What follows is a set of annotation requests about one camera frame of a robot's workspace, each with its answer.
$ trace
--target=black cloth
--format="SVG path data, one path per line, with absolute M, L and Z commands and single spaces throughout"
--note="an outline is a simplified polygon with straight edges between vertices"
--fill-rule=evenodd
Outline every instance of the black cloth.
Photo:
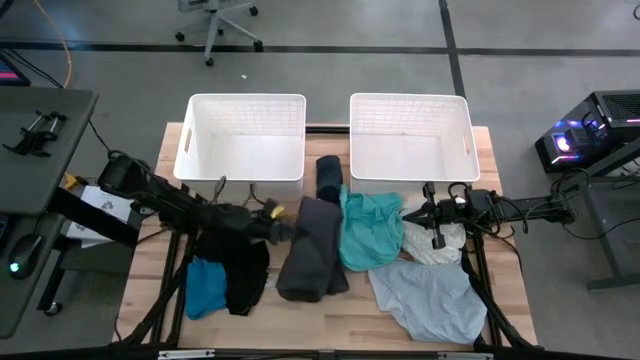
M 325 294 L 347 291 L 349 283 L 338 256 L 342 211 L 323 200 L 305 197 L 296 232 L 276 288 L 290 301 L 318 302 Z
M 340 185 L 342 185 L 340 158 L 327 155 L 316 160 L 316 197 L 340 205 Z
M 227 275 L 225 298 L 232 315 L 249 315 L 264 291 L 269 250 L 264 241 L 251 244 L 242 232 L 210 227 L 198 238 L 194 254 L 208 262 L 222 263 Z

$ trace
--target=computer mouse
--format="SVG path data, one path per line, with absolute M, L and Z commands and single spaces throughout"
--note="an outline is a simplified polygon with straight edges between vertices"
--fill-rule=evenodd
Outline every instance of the computer mouse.
M 22 280 L 31 275 L 38 263 L 41 243 L 42 236 L 37 234 L 27 234 L 18 239 L 9 252 L 9 276 Z

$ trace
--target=office chair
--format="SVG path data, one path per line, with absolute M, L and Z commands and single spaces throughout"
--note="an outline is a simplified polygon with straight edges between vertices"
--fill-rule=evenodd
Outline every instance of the office chair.
M 258 15 L 258 8 L 253 5 L 253 1 L 242 3 L 239 5 L 231 6 L 236 0 L 178 0 L 178 10 L 183 13 L 188 13 L 196 10 L 204 10 L 207 13 L 207 17 L 203 18 L 195 23 L 183 26 L 178 32 L 176 32 L 176 39 L 180 42 L 184 41 L 185 36 L 183 32 L 191 32 L 201 30 L 203 25 L 209 24 L 209 33 L 207 35 L 207 46 L 204 49 L 204 59 L 207 66 L 213 66 L 213 59 L 211 58 L 211 47 L 216 40 L 216 35 L 223 35 L 224 29 L 222 24 L 231 26 L 232 28 L 240 31 L 244 35 L 253 39 L 253 47 L 256 52 L 264 51 L 262 47 L 262 41 L 258 37 L 251 33 L 249 30 L 236 24 L 235 22 L 227 18 L 227 14 L 237 12 L 242 9 L 249 9 L 251 16 Z M 222 3 L 227 3 L 227 7 L 222 7 Z

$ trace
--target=wooden tabletop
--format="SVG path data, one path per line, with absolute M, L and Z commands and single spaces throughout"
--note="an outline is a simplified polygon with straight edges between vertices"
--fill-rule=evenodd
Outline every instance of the wooden tabletop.
M 181 123 L 168 123 L 156 173 L 174 186 L 173 177 Z M 502 192 L 493 155 L 489 129 L 474 127 L 481 177 L 474 183 L 478 189 Z M 315 197 L 315 161 L 323 155 L 338 155 L 343 165 L 345 182 L 349 181 L 349 136 L 307 135 L 304 188 Z M 297 209 L 287 204 L 287 210 Z M 157 218 L 147 219 L 140 237 L 159 229 Z M 118 329 L 126 337 L 142 320 L 157 299 L 169 246 L 170 233 L 157 235 L 140 244 L 135 251 L 125 289 Z M 182 258 L 186 239 L 180 243 L 176 267 Z M 270 276 L 274 279 L 289 252 L 289 244 L 270 246 Z M 486 238 L 485 252 L 496 302 L 520 334 L 531 343 L 536 336 L 531 321 L 518 259 L 505 244 Z M 463 350 L 469 347 L 445 343 L 412 341 L 388 313 L 381 313 L 365 273 L 347 272 L 350 290 L 325 296 L 320 303 L 288 302 L 281 298 L 275 281 L 268 281 L 260 302 L 248 317 L 217 311 L 203 319 L 184 318 L 180 347 L 250 348 L 250 349 L 341 349 L 341 350 Z M 168 335 L 174 300 L 167 306 L 162 339 Z

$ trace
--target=white paper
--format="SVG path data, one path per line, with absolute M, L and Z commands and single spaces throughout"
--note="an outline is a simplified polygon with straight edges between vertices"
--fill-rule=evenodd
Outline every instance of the white paper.
M 85 187 L 81 199 L 87 204 L 101 209 L 125 223 L 129 219 L 131 203 L 133 202 L 133 200 L 127 200 L 115 195 L 107 194 L 97 186 Z M 69 226 L 67 237 L 71 239 L 81 239 L 82 248 L 111 241 L 97 232 L 75 222 L 72 222 Z

